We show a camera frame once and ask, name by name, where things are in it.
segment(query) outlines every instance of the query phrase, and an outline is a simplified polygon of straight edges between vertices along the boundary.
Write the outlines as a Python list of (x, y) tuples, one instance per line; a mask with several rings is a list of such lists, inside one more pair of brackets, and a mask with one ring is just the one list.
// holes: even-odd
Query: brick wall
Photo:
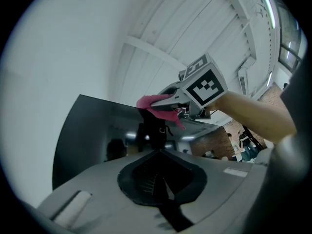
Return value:
[(227, 156), (230, 159), (234, 154), (234, 149), (223, 127), (193, 140), (190, 142), (190, 146), (192, 154), (195, 156), (202, 156), (211, 150), (214, 150), (215, 155), (219, 158)]
[[(282, 90), (275, 83), (273, 83), (273, 85), (260, 97), (259, 101), (272, 105), (272, 106), (276, 106), (278, 108), (285, 108), (283, 101), (279, 97), (281, 92)], [(243, 132), (244, 131), (243, 126), (237, 121), (232, 120), (226, 125), (224, 125), (224, 129), (226, 130), (227, 133), (231, 133), (232, 139), (235, 140), (239, 144), (237, 132), (238, 131)], [(255, 134), (252, 131), (250, 132), (263, 147), (266, 147), (264, 140), (261, 136)]]

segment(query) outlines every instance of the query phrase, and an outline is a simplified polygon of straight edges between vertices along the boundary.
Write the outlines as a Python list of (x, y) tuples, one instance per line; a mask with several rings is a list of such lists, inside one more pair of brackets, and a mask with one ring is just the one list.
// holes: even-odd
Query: human arm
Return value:
[(224, 112), (273, 143), (278, 143), (283, 137), (296, 133), (295, 125), (287, 110), (254, 101), (234, 92), (226, 93), (207, 109)]

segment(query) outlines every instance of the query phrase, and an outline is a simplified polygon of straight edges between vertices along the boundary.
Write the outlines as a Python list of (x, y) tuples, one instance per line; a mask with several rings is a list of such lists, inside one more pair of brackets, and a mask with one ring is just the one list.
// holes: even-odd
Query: pink cloth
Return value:
[(163, 99), (167, 99), (169, 97), (171, 97), (172, 95), (152, 95), (152, 96), (143, 96), (141, 99), (139, 99), (136, 102), (136, 107), (137, 108), (141, 108), (141, 109), (146, 109), (148, 111), (150, 111), (155, 117), (159, 118), (159, 119), (165, 119), (165, 120), (169, 120), (169, 121), (173, 121), (176, 123), (176, 125), (178, 127), (180, 127), (182, 130), (185, 130), (185, 126), (183, 126), (179, 120), (179, 118), (177, 117), (178, 112), (176, 111), (157, 111), (153, 108), (151, 108), (151, 104), (153, 102), (159, 101), (159, 100), (163, 100)]

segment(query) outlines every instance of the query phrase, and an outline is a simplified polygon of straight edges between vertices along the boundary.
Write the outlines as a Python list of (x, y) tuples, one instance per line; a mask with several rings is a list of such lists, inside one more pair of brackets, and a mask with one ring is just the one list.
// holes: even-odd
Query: fluorescent light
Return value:
[(275, 17), (272, 9), (272, 5), (270, 3), (270, 0), (264, 0), (265, 4), (267, 5), (267, 8), (269, 9), (269, 16), (271, 19), (272, 28), (275, 29)]
[(268, 79), (268, 83), (267, 83), (267, 87), (268, 87), (268, 85), (269, 85), (269, 83), (270, 83), (271, 76), (272, 76), (272, 72), (270, 72), (269, 79)]
[(194, 139), (195, 137), (194, 136), (185, 136), (185, 137), (182, 137), (182, 139)]
[[(291, 47), (291, 41), (289, 42), (289, 44), (288, 44), (288, 47), (290, 48)], [(287, 56), (286, 56), (286, 59), (288, 59), (288, 56), (289, 56), (289, 51), (287, 52)]]
[(136, 138), (136, 133), (126, 133), (126, 136), (128, 137), (128, 138)]

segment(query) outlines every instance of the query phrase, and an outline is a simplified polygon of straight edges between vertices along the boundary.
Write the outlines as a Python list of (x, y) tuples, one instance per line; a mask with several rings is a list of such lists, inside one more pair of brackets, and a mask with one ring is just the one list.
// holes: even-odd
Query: white ceiling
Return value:
[[(247, 57), (254, 57), (256, 65), (248, 81), (255, 89), (262, 86), (271, 53), (265, 4), (262, 0), (235, 1), (246, 17), (230, 0), (146, 0), (128, 32), (112, 77), (112, 100), (135, 106), (143, 95), (157, 94), (177, 81), (178, 72), (206, 52), (215, 60), (229, 90), (237, 93), (241, 93), (237, 71)], [(252, 37), (245, 32), (247, 27)], [(226, 118), (216, 112), (210, 123)]]

